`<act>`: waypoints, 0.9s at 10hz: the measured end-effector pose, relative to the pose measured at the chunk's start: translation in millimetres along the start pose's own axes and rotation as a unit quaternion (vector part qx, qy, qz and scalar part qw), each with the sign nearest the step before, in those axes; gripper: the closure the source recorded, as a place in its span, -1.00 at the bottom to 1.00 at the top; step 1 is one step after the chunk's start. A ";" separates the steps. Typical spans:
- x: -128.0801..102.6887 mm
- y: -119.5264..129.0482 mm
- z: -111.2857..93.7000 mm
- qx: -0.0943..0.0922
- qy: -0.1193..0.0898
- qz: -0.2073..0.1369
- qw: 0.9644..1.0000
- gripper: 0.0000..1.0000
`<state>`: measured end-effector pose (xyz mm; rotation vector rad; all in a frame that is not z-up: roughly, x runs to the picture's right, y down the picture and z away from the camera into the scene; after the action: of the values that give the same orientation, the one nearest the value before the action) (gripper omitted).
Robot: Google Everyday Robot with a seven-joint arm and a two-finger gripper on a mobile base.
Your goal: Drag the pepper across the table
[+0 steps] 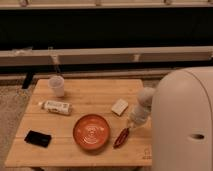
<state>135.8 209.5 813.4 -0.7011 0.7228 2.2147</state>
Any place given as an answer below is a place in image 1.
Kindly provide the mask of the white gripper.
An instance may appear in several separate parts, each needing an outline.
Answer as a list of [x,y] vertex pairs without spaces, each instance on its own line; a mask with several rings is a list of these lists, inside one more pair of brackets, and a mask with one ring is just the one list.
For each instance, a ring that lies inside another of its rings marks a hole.
[[136,105],[128,115],[126,126],[129,129],[135,129],[144,125],[151,114],[150,106]]

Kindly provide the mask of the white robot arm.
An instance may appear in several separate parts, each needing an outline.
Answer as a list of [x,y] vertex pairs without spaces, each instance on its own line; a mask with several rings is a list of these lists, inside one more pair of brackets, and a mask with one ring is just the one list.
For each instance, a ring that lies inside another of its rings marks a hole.
[[137,104],[129,113],[127,119],[127,127],[134,129],[144,125],[151,114],[152,99],[155,93],[155,88],[144,87],[137,95]]

